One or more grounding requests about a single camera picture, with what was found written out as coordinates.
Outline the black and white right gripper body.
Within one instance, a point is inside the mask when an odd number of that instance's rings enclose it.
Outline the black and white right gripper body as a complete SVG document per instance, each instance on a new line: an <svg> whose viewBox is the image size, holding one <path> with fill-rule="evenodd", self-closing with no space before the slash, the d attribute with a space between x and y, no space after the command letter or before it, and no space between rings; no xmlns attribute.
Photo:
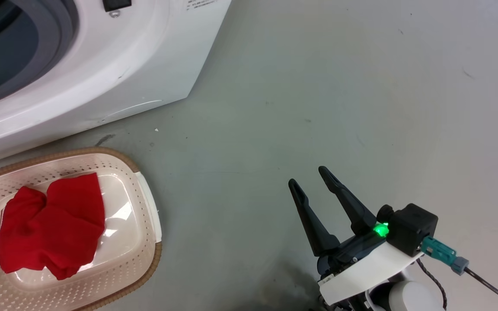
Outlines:
<svg viewBox="0 0 498 311"><path fill-rule="evenodd" d="M317 270L320 297L328 307L349 307L350 299L359 307L371 307L366 293L390 278L397 276L423 256L401 252L386 241L389 227L377 223L371 232L346 240L335 252L320 256Z"/></svg>

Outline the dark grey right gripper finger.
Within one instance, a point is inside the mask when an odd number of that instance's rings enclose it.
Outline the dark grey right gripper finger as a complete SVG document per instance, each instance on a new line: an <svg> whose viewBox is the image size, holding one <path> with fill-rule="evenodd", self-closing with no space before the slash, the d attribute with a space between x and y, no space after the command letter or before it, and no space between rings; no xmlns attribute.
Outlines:
<svg viewBox="0 0 498 311"><path fill-rule="evenodd" d="M376 225L376 217L372 212L325 166L318 171L328 190L333 193L351 222L351 230L355 235L371 232Z"/></svg>
<svg viewBox="0 0 498 311"><path fill-rule="evenodd" d="M331 235L310 207L310 201L295 179L290 179L288 188L296 205L308 242L315 257L332 254L340 246L339 240Z"/></svg>

